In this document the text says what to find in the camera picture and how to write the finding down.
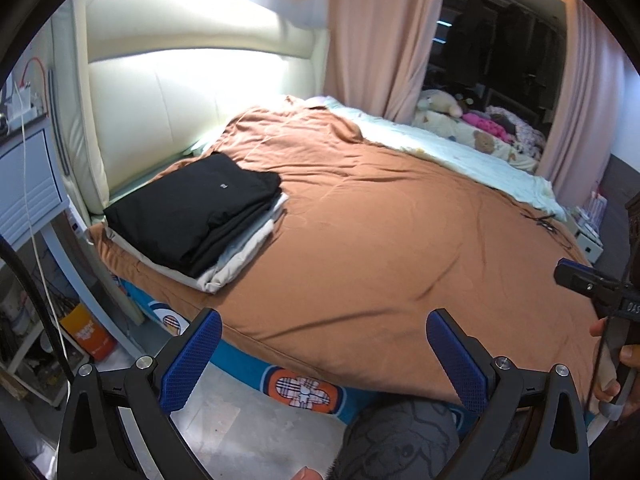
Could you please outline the black collared shirt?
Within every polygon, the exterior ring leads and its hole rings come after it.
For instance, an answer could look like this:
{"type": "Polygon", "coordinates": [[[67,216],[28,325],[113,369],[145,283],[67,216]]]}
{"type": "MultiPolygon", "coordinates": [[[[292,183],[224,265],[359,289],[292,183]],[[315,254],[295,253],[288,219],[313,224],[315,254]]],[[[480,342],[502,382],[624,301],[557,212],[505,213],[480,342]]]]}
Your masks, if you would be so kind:
{"type": "Polygon", "coordinates": [[[152,263],[198,278],[281,194],[272,171],[215,152],[138,188],[105,209],[106,224],[152,263]]]}

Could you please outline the pink clothing pile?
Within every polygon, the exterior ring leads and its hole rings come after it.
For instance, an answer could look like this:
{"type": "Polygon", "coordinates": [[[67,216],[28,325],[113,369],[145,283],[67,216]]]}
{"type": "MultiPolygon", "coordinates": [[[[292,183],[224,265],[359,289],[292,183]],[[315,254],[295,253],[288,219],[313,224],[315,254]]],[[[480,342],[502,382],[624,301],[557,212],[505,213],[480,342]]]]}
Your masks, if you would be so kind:
{"type": "Polygon", "coordinates": [[[491,134],[495,138],[500,139],[502,142],[506,142],[509,144],[512,143],[512,139],[510,137],[510,134],[506,131],[506,128],[504,128],[502,125],[499,125],[498,122],[494,122],[490,118],[485,118],[475,113],[469,112],[462,115],[462,120],[474,128],[491,134]]]}

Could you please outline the white bedside cabinet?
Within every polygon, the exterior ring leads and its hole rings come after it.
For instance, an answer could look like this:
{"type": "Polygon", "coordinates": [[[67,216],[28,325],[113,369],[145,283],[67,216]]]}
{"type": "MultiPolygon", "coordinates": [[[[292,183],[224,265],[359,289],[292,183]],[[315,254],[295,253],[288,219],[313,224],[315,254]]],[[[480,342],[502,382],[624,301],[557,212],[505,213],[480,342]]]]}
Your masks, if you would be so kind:
{"type": "Polygon", "coordinates": [[[576,238],[578,247],[591,264],[596,264],[603,254],[603,244],[598,231],[591,225],[582,208],[570,208],[566,214],[568,229],[576,238]]]}

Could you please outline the patterned grey trouser legs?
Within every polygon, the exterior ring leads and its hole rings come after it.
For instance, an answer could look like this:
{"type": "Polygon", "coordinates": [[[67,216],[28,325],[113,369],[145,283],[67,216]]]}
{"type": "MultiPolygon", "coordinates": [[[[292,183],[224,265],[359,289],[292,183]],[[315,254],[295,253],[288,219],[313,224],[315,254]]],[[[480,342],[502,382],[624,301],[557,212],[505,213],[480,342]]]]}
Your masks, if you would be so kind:
{"type": "Polygon", "coordinates": [[[346,427],[327,479],[434,479],[475,417],[460,406],[383,396],[346,427]]]}

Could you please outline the folded white cloth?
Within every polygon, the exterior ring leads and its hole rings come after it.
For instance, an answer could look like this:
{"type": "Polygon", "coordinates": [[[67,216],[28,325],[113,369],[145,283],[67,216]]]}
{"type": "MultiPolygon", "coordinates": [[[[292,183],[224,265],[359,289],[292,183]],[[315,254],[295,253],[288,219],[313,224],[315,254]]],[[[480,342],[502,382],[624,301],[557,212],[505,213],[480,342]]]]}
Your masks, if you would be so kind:
{"type": "Polygon", "coordinates": [[[243,269],[248,266],[258,255],[262,246],[274,231],[277,220],[282,216],[284,205],[290,196],[282,192],[272,203],[267,212],[262,214],[248,228],[236,236],[231,243],[224,248],[224,252],[216,263],[197,278],[188,276],[154,263],[148,257],[142,255],[134,246],[130,245],[114,230],[106,226],[106,237],[129,255],[134,256],[150,269],[172,280],[198,290],[206,294],[215,295],[224,286],[234,281],[243,269]]]}

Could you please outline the orange package on floor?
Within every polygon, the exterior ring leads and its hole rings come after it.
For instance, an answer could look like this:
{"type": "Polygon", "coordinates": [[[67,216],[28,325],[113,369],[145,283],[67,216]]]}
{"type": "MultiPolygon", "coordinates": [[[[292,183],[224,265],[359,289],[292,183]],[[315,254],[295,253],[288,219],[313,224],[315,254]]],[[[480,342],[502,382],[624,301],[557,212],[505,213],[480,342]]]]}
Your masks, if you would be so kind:
{"type": "Polygon", "coordinates": [[[105,360],[116,347],[115,339],[81,302],[64,315],[60,322],[74,341],[96,362],[105,360]]]}

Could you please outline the blue patterned bed sheet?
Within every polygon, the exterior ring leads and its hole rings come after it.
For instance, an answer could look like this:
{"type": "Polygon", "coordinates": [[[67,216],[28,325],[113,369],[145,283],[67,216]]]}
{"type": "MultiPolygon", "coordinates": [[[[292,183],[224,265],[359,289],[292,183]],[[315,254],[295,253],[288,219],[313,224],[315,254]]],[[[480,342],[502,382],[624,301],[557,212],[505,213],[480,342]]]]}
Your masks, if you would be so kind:
{"type": "Polygon", "coordinates": [[[244,276],[216,294],[169,278],[126,293],[171,328],[204,309],[224,328],[213,363],[292,408],[350,422],[385,393],[448,405],[460,432],[474,417],[459,400],[427,343],[427,315],[444,308],[496,356],[529,370],[565,364],[586,393],[592,372],[588,300],[542,283],[532,287],[443,292],[425,282],[262,280],[244,276]]]}

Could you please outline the orange-brown duvet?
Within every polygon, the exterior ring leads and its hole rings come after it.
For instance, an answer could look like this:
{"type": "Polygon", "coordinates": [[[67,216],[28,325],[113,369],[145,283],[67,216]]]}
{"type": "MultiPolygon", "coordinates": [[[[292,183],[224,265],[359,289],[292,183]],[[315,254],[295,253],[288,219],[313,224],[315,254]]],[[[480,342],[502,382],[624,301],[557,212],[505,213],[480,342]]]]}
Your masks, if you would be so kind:
{"type": "MultiPolygon", "coordinates": [[[[215,152],[244,169],[275,172],[290,196],[264,248],[230,284],[247,275],[406,280],[443,292],[550,283],[576,295],[553,278],[560,259],[580,258],[561,222],[542,226],[542,211],[374,144],[327,108],[295,101],[251,108],[228,123],[215,152]]],[[[90,236],[114,274],[137,286],[168,278],[111,242],[106,226],[95,224],[90,236]]]]}

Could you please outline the pink right curtain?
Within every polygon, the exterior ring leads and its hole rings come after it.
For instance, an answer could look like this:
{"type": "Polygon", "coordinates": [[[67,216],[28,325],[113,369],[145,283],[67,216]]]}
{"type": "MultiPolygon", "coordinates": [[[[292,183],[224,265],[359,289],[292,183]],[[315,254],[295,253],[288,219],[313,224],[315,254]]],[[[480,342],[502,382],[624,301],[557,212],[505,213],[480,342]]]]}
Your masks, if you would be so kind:
{"type": "Polygon", "coordinates": [[[582,0],[566,0],[566,57],[538,174],[563,206],[579,206],[604,174],[624,96],[626,54],[582,0]]]}

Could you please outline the pink curtain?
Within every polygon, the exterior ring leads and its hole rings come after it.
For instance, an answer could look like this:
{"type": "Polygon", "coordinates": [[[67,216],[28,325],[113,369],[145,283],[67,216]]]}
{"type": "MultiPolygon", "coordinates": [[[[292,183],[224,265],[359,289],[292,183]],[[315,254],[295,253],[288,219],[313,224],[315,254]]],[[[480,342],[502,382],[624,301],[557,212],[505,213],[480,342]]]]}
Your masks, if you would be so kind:
{"type": "Polygon", "coordinates": [[[538,174],[563,206],[579,206],[604,174],[624,96],[626,54],[582,0],[566,0],[566,57],[538,174]]]}
{"type": "Polygon", "coordinates": [[[408,124],[425,78],[442,0],[328,0],[324,93],[408,124]]]}

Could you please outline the white light-blue blanket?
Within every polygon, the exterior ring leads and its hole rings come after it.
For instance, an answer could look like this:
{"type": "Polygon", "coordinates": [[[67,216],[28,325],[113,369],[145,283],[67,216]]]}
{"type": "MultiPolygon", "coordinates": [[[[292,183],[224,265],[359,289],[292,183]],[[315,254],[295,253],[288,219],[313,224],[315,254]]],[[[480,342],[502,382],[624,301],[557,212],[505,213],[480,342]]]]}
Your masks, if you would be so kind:
{"type": "Polygon", "coordinates": [[[475,148],[447,140],[435,133],[351,108],[330,96],[314,96],[304,101],[306,107],[325,107],[341,118],[354,122],[362,136],[374,143],[417,158],[436,162],[457,174],[508,194],[520,203],[532,206],[555,219],[566,218],[556,201],[551,183],[514,168],[504,160],[483,154],[475,148]]]}

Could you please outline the white left nightstand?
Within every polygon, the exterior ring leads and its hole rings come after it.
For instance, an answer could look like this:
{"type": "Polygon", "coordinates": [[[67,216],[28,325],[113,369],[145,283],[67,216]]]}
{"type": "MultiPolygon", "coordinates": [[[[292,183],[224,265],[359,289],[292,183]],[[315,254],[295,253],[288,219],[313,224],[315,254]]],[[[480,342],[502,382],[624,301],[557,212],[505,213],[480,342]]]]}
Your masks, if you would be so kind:
{"type": "Polygon", "coordinates": [[[42,115],[1,139],[1,235],[17,250],[39,233],[80,301],[130,356],[140,358],[144,350],[99,305],[54,232],[52,221],[68,208],[51,122],[42,115]]]}

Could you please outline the cream plush toy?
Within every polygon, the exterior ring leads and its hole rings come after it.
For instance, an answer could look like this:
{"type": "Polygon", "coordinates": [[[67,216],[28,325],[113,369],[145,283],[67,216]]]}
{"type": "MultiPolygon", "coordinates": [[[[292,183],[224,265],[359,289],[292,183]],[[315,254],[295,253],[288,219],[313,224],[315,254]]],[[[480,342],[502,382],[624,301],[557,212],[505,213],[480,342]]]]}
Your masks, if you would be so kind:
{"type": "Polygon", "coordinates": [[[463,115],[462,107],[458,101],[451,94],[439,89],[423,90],[416,103],[416,108],[418,110],[432,110],[453,118],[461,118],[463,115]]]}

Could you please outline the cream padded headboard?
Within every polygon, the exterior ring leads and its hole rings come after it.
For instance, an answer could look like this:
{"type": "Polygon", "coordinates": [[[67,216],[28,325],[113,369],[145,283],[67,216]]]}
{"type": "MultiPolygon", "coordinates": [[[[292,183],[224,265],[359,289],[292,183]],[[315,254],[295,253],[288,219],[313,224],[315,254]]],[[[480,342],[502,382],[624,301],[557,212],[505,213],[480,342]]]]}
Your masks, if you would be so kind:
{"type": "Polygon", "coordinates": [[[67,0],[50,26],[63,179],[87,218],[243,110],[318,96],[330,44],[242,0],[67,0]]]}

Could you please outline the pink left curtain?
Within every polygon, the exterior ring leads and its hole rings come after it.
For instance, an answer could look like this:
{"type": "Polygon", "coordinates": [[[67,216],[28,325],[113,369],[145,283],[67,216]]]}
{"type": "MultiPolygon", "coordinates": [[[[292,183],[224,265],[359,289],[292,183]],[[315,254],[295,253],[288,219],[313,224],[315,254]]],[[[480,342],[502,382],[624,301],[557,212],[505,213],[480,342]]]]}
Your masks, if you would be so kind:
{"type": "Polygon", "coordinates": [[[324,93],[408,124],[425,78],[442,0],[328,0],[324,93]]]}

